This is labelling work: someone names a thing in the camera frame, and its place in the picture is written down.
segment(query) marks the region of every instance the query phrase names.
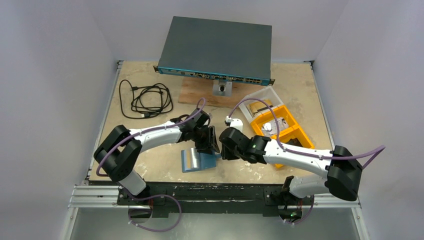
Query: wooden board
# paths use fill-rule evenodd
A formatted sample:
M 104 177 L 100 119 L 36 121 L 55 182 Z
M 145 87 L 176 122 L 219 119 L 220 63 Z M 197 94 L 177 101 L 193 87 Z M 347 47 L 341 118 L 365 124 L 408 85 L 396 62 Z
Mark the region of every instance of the wooden board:
M 207 106 L 233 108 L 246 95 L 263 89 L 261 85 L 233 82 L 231 96 L 215 96 L 212 91 L 214 81 L 195 77 L 182 79 L 178 102 L 181 104 L 196 104 L 200 98 L 206 98 Z

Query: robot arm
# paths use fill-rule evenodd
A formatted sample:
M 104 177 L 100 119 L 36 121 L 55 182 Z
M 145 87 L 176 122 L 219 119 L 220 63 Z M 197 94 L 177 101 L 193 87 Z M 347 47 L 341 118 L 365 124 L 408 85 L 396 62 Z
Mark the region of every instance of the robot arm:
M 143 129 L 127 129 L 119 125 L 107 136 L 94 153 L 95 160 L 100 163 L 106 154 L 120 141 L 135 133 L 144 132 L 129 139 L 116 149 L 101 166 L 113 182 L 120 183 L 134 196 L 145 188 L 146 182 L 133 170 L 140 153 L 164 144 L 174 144 L 183 141 L 194 141 L 199 153 L 219 153 L 215 128 L 209 126 L 210 116 L 201 111 L 189 120 L 173 118 L 164 124 Z M 231 119 L 229 127 L 222 132 L 219 141 L 222 143 L 221 156 L 223 160 L 243 159 L 252 164 L 284 164 L 313 173 L 304 177 L 288 177 L 283 186 L 284 194 L 298 199 L 307 195 L 331 193 L 334 196 L 355 201 L 362 174 L 362 166 L 357 160 L 334 161 L 321 159 L 286 151 L 295 150 L 304 154 L 319 156 L 352 156 L 344 147 L 336 146 L 331 150 L 314 150 L 288 144 L 282 144 L 281 149 L 276 140 L 256 135 L 248 138 L 242 133 L 243 124 L 239 119 Z
M 229 127 L 219 136 L 222 143 L 223 160 L 243 159 L 249 163 L 284 164 L 309 171 L 315 175 L 290 176 L 283 186 L 283 193 L 296 198 L 307 195 L 331 193 L 346 201 L 355 201 L 362 175 L 362 166 L 356 160 L 335 161 L 288 152 L 294 150 L 304 154 L 326 157 L 348 157 L 352 154 L 342 146 L 331 150 L 314 150 L 282 144 L 266 136 L 256 135 L 249 139 L 240 130 Z
M 135 133 L 144 132 L 121 145 L 122 151 L 118 149 L 113 151 L 101 166 L 113 182 L 120 183 L 131 194 L 137 196 L 146 188 L 146 182 L 133 169 L 140 153 L 160 145 L 188 140 L 194 141 L 195 148 L 199 153 L 219 153 L 215 127 L 206 124 L 207 121 L 210 122 L 210 116 L 206 112 L 201 111 L 184 124 L 176 126 L 176 123 L 182 122 L 182 117 L 185 116 L 142 129 L 127 129 L 123 125 L 116 126 L 97 148 L 94 159 L 100 164 L 106 154 L 120 141 Z

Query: white enclosure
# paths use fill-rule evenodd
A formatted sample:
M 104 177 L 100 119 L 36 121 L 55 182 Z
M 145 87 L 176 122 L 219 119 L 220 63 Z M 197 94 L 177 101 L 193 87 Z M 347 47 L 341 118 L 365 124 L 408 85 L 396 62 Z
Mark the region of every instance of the white enclosure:
M 372 239 L 424 238 L 423 43 L 422 0 L 350 0 L 315 61 L 335 142 L 387 147 L 359 188 Z
M 0 239 L 58 239 L 117 60 L 158 60 L 173 16 L 272 25 L 272 60 L 315 61 L 336 144 L 363 172 L 372 239 L 422 239 L 422 0 L 3 0 Z

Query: metal stand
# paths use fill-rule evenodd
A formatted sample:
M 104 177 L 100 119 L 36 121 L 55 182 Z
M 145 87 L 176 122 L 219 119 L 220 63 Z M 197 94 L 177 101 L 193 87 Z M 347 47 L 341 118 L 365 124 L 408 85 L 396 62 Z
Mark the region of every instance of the metal stand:
M 215 96 L 231 96 L 233 89 L 232 81 L 213 80 L 213 95 Z

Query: white connector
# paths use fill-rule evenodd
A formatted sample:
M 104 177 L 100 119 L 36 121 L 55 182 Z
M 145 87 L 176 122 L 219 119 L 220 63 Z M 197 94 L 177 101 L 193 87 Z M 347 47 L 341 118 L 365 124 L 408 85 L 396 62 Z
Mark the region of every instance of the white connector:
M 242 122 L 242 120 L 240 120 L 238 118 L 232 119 L 229 126 L 231 128 L 235 128 L 235 129 L 239 130 L 240 132 L 243 132 L 243 122 Z
M 229 116 L 226 116 L 226 117 L 225 117 L 225 122 L 226 122 L 227 124 L 231 123 L 231 120 L 232 120 L 232 118 L 231 118 L 231 117 L 229 117 Z

